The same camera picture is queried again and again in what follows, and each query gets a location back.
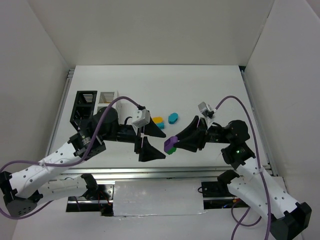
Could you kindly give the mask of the purple rounded lego brick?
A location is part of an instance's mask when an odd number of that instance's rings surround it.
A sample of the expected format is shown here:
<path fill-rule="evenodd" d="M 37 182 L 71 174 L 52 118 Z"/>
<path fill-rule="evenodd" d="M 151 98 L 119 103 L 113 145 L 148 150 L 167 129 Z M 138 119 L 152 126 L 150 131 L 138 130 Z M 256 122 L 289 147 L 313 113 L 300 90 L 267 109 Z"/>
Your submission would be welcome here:
<path fill-rule="evenodd" d="M 169 153 L 172 149 L 174 149 L 174 144 L 178 142 L 178 137 L 177 136 L 171 136 L 164 142 L 164 151 L 166 153 Z"/>

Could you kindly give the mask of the green rounded lego brick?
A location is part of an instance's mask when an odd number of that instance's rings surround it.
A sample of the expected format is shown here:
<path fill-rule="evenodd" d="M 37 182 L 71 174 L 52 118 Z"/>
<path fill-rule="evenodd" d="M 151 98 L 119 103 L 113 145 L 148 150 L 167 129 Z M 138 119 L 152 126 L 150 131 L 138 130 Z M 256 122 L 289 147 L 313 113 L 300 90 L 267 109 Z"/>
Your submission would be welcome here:
<path fill-rule="evenodd" d="M 166 152 L 168 155 L 171 155 L 171 154 L 173 154 L 176 150 L 177 150 L 176 147 L 171 147 L 171 148 L 168 148 L 165 152 Z"/>

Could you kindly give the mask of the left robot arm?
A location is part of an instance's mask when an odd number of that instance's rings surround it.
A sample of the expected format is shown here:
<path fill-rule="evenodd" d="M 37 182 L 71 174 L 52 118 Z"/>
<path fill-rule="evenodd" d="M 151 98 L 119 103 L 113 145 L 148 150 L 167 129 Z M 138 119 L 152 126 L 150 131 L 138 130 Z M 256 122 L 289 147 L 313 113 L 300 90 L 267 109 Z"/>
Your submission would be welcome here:
<path fill-rule="evenodd" d="M 166 134 L 144 107 L 133 113 L 131 124 L 120 124 L 118 112 L 113 107 L 101 108 L 85 128 L 79 129 L 59 149 L 39 162 L 14 173 L 0 171 L 0 189 L 7 209 L 4 216 L 20 220 L 37 213 L 39 205 L 44 207 L 54 200 L 99 197 L 101 190 L 92 174 L 64 179 L 58 176 L 105 151 L 106 141 L 132 143 L 139 162 L 165 159 L 166 156 L 149 143 L 149 136 L 165 138 Z"/>

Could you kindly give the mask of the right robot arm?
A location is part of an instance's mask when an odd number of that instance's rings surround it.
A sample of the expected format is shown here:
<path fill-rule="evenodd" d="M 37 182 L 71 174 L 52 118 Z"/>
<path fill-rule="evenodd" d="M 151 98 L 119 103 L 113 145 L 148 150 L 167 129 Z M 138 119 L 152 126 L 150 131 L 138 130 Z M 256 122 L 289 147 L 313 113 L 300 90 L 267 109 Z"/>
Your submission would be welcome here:
<path fill-rule="evenodd" d="M 222 127 L 208 127 L 204 118 L 195 116 L 191 124 L 177 134 L 175 147 L 190 152 L 202 150 L 206 143 L 222 143 L 224 161 L 232 166 L 218 177 L 228 192 L 255 210 L 263 219 L 270 220 L 270 233 L 277 240 L 292 240 L 306 229 L 311 207 L 300 203 L 282 188 L 262 167 L 248 147 L 248 126 L 242 120 L 233 120 Z"/>

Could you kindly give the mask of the teal rectangular lego brick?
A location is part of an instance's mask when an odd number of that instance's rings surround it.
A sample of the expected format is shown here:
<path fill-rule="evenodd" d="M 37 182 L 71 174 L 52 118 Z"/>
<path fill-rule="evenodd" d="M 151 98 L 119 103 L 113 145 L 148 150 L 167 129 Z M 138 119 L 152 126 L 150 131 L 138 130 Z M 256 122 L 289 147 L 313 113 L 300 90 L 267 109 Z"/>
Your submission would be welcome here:
<path fill-rule="evenodd" d="M 157 125 L 157 127 L 159 128 L 159 129 L 164 129 L 165 128 L 165 123 L 162 121 L 162 122 L 159 122 L 159 123 L 156 123 L 156 125 Z"/>

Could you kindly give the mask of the yellow oval lego brick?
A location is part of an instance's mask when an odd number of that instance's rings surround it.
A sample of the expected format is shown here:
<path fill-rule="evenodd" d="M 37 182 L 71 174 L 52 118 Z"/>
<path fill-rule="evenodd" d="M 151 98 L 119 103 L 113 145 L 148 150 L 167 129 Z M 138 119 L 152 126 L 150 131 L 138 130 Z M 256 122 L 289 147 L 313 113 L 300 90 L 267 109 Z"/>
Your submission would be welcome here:
<path fill-rule="evenodd" d="M 164 121 L 161 116 L 153 117 L 152 120 L 153 120 L 153 122 L 155 124 L 159 124 L 159 123 L 162 123 Z"/>

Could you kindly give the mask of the teal oval lego brick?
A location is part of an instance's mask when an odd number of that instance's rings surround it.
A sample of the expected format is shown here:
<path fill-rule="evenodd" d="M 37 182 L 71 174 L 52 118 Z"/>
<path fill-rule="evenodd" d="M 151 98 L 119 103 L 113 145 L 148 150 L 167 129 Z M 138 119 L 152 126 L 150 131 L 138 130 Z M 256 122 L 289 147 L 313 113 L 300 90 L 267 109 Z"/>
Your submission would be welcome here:
<path fill-rule="evenodd" d="M 176 112 L 173 112 L 168 116 L 168 123 L 170 125 L 173 125 L 178 121 L 178 119 L 179 119 L 179 115 Z"/>

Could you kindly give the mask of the white slotted container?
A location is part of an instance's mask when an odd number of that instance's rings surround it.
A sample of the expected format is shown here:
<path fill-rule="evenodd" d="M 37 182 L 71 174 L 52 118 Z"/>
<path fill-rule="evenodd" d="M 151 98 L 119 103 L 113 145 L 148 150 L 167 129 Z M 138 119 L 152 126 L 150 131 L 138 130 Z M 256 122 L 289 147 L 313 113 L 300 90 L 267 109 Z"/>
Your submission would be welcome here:
<path fill-rule="evenodd" d="M 95 114 L 98 114 L 98 122 L 100 120 L 100 117 L 102 116 L 102 114 L 104 113 L 105 109 L 110 105 L 110 103 L 118 98 L 119 92 L 116 91 L 101 91 L 99 94 L 99 100 L 98 103 L 96 104 L 96 111 Z M 121 109 L 122 109 L 122 103 L 121 101 L 117 101 L 116 103 L 114 103 L 112 105 L 112 108 L 114 110 L 109 110 L 108 113 L 106 114 L 103 122 L 102 122 L 102 126 L 103 125 L 107 125 L 110 124 L 112 122 L 114 122 L 115 120 L 119 121 L 120 119 L 120 115 L 121 115 Z"/>

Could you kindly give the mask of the black slotted container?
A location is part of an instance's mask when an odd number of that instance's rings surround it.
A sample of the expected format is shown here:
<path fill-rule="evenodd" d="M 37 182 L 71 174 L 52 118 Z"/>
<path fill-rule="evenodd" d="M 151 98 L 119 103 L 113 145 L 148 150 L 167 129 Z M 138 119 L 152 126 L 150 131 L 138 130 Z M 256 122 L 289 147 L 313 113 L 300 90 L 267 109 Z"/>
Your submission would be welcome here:
<path fill-rule="evenodd" d="M 76 131 L 85 129 L 91 122 L 97 93 L 96 90 L 81 90 L 76 92 L 69 121 Z"/>

